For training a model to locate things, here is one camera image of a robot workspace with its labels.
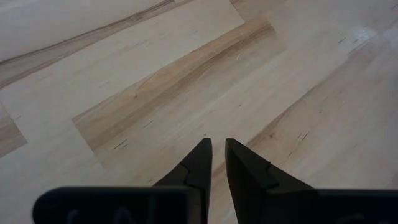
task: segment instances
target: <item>pointed black tip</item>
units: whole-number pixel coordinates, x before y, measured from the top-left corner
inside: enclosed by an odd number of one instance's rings
[[[267,173],[271,163],[235,139],[226,139],[225,161],[227,171],[231,171],[229,176],[233,175],[234,171],[232,170],[238,170],[250,175],[261,188],[278,185],[278,181]]]
[[[203,167],[211,164],[213,148],[211,139],[202,139],[195,148],[181,161],[186,167]]]

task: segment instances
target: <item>hardwood floor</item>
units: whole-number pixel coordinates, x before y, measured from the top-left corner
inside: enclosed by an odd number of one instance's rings
[[[316,187],[396,189],[397,5],[172,1],[0,65],[0,222],[62,185],[151,185],[203,137],[210,223],[236,223],[225,138]]]

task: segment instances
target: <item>light wood plank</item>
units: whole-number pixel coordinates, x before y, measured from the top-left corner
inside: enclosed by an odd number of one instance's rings
[[[0,104],[0,158],[26,144],[26,139]]]
[[[0,99],[12,118],[20,117],[25,138],[37,139],[38,129],[56,128],[242,23],[228,0],[192,1],[3,88]]]
[[[59,44],[0,62],[0,89],[30,75],[31,73],[48,67],[55,62],[59,62],[61,59],[94,44],[97,41],[109,37],[112,34],[131,27],[139,22],[148,20],[189,1],[191,0],[184,0],[176,3],[173,0],[164,0],[161,3],[135,13],[121,21],[114,22],[105,27],[101,27],[63,41]]]
[[[225,138],[236,137],[248,142],[340,66],[346,60],[346,54],[373,34],[354,44],[354,41],[338,43],[339,35],[327,32],[316,42],[308,42],[298,49],[287,49],[276,57],[273,54],[265,61],[259,57],[260,62],[249,70],[245,66],[250,66],[256,57],[248,54],[234,69],[226,70],[220,63],[220,67],[200,71],[204,74],[201,79],[174,90],[172,100],[158,101],[154,110],[147,111],[137,122],[97,147],[99,160],[108,170],[125,172],[126,178],[134,182],[145,182],[146,178],[140,175],[143,172],[158,178],[164,175],[150,169],[146,161],[160,161],[157,167],[168,170],[206,136],[212,138],[214,163],[215,167],[219,166],[224,161]],[[264,45],[256,44],[253,43],[259,52],[265,52],[264,49],[278,46],[280,42],[270,38]]]
[[[270,42],[270,39],[275,39],[275,32],[266,20],[247,22],[104,100],[75,117],[73,121],[88,145],[95,151],[143,116],[156,110],[159,105],[172,100],[185,86],[203,79],[205,75],[209,76],[209,80],[213,76],[212,85],[217,85],[220,76],[225,76],[219,83],[218,90],[221,94],[222,86],[227,86],[228,79],[236,82],[252,70],[252,66],[244,65],[245,57],[261,56],[256,60],[264,63],[266,58],[275,54],[277,41],[273,43],[275,46],[264,45],[264,42]],[[261,55],[252,49],[260,47],[264,47],[267,52]],[[257,55],[248,55],[249,51]],[[235,70],[229,69],[227,72],[227,64]],[[211,72],[216,71],[217,76],[210,74],[209,68]]]
[[[239,15],[245,21],[262,17],[267,11],[283,4],[285,0],[230,0]]]
[[[1,223],[33,223],[34,202],[67,185],[110,185],[108,175],[72,122],[0,158]]]
[[[316,187],[397,188],[397,61],[376,36],[248,145]]]

